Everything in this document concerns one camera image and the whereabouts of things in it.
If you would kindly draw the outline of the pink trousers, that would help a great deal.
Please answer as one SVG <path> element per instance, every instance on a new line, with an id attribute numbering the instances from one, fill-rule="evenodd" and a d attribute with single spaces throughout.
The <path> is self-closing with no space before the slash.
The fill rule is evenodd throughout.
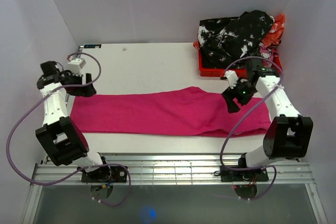
<path id="1" fill-rule="evenodd" d="M 259 101 L 229 113 L 219 93 L 198 87 L 151 94 L 76 97 L 70 118 L 83 133 L 226 137 Z"/>

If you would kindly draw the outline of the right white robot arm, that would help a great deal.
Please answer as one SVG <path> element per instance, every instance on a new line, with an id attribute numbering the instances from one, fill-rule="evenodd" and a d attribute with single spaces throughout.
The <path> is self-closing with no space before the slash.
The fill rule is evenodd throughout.
<path id="1" fill-rule="evenodd" d="M 222 93 L 229 113 L 237 113 L 240 106 L 247 105 L 255 93 L 262 100 L 255 104 L 233 127 L 225 142 L 233 136 L 243 121 L 260 105 L 265 104 L 271 124 L 263 143 L 253 151 L 245 153 L 237 167 L 225 166 L 226 170 L 237 171 L 242 180 L 250 180 L 256 170 L 264 169 L 278 159 L 298 159 L 305 157 L 311 139 L 313 121 L 303 116 L 289 100 L 282 86 L 283 71 L 275 62 L 269 60 L 271 67 L 264 66 L 263 57 L 249 56 L 238 59 L 246 66 L 247 80 L 241 82 L 236 72 L 228 66 L 222 78 L 228 81 L 228 88 Z"/>

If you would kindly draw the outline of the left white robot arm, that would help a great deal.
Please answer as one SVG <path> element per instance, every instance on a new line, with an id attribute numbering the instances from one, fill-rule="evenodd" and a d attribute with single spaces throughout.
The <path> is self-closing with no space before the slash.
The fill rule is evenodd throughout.
<path id="1" fill-rule="evenodd" d="M 55 61 L 40 65 L 43 75 L 37 88 L 45 99 L 44 120 L 35 135 L 56 166 L 75 164 L 94 182 L 106 182 L 112 172 L 105 157 L 89 150 L 84 135 L 67 111 L 67 95 L 86 98 L 97 93 L 91 84 L 91 74 L 81 74 L 85 63 L 84 59 L 72 59 L 67 70 L 61 70 Z"/>

